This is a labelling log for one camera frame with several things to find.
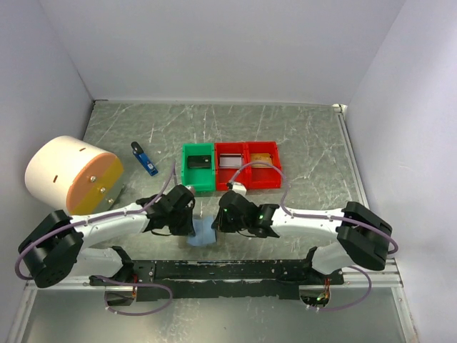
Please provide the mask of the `green plastic bin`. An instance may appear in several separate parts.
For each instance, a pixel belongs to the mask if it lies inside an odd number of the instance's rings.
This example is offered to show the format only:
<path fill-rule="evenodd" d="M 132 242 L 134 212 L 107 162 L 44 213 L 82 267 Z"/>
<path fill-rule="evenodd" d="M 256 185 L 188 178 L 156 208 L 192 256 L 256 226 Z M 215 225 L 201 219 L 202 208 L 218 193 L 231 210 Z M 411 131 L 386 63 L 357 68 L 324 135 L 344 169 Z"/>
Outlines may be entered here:
<path fill-rule="evenodd" d="M 189 169 L 187 157 L 191 155 L 211 155 L 211 168 Z M 186 186 L 194 186 L 197 192 L 214 192 L 216 190 L 214 143 L 184 144 L 182 146 L 181 181 Z"/>

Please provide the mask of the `gold card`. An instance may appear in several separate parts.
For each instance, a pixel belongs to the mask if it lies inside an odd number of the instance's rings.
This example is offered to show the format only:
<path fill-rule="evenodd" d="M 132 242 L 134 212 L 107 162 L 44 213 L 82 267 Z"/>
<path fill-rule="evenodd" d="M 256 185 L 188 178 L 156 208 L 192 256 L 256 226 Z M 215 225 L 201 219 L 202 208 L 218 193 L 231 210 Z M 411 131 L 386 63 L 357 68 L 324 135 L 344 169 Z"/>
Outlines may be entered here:
<path fill-rule="evenodd" d="M 252 153 L 250 159 L 252 168 L 269 168 L 273 164 L 272 155 L 269 153 Z"/>

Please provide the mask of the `dark card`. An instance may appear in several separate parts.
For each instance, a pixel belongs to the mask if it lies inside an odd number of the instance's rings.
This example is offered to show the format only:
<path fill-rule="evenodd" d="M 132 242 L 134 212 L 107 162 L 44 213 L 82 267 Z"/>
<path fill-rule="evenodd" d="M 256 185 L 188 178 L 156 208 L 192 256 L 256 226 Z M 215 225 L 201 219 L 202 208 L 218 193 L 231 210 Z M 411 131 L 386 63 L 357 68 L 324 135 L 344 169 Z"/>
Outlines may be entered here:
<path fill-rule="evenodd" d="M 191 155 L 187 157 L 187 167 L 189 169 L 210 169 L 211 166 L 211 155 Z"/>

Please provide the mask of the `white drum with orange lid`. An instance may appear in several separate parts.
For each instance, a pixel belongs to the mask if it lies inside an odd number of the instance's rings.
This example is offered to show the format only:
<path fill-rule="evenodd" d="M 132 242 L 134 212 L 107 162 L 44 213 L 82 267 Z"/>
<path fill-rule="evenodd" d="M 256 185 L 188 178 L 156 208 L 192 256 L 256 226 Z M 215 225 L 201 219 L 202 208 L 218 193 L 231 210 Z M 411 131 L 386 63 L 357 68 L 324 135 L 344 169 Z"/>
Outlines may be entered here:
<path fill-rule="evenodd" d="M 109 210 L 123 187 L 124 166 L 112 152 L 58 136 L 31 158 L 24 175 L 31 195 L 69 215 Z"/>

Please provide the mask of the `grey card holder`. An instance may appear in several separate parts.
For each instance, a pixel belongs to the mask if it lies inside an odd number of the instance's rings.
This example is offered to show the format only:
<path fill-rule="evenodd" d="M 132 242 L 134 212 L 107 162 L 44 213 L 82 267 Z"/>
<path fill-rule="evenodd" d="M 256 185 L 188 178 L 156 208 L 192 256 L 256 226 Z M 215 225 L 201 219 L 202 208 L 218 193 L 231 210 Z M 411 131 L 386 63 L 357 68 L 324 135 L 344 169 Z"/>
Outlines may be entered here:
<path fill-rule="evenodd" d="M 192 247 L 204 247 L 215 244 L 217 238 L 216 231 L 212 228 L 213 222 L 214 216 L 192 219 L 195 234 L 187 237 L 187 244 Z"/>

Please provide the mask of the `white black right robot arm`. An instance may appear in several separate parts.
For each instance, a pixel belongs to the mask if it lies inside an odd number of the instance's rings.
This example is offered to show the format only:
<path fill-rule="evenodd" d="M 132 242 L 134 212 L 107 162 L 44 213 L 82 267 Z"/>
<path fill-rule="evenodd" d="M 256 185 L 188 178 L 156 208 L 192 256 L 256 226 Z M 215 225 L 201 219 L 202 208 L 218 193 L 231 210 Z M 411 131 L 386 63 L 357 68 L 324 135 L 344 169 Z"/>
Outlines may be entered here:
<path fill-rule="evenodd" d="M 353 265 L 382 271 L 393 244 L 391 225 L 358 202 L 342 209 L 289 209 L 284 204 L 256 205 L 232 190 L 219 200 L 211 228 L 224 233 L 246 230 L 257 238 L 297 234 L 327 239 L 326 246 L 311 248 L 305 258 L 303 275 L 311 284 Z"/>

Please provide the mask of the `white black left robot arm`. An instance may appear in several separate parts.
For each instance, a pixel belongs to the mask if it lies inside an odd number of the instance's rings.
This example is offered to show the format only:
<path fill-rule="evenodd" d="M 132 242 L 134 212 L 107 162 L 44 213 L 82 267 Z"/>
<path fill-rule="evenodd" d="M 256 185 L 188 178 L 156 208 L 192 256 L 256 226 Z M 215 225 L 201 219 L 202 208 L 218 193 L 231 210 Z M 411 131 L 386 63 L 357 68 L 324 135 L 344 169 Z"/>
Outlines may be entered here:
<path fill-rule="evenodd" d="M 119 247 L 98 250 L 94 245 L 128 234 L 158 235 L 163 228 L 171 235 L 193 236 L 194 205 L 194 189 L 178 184 L 166 194 L 99 214 L 53 211 L 19 245 L 16 275 L 39 288 L 54 286 L 70 275 L 101 274 L 117 285 L 127 284 L 134 268 L 126 252 Z"/>

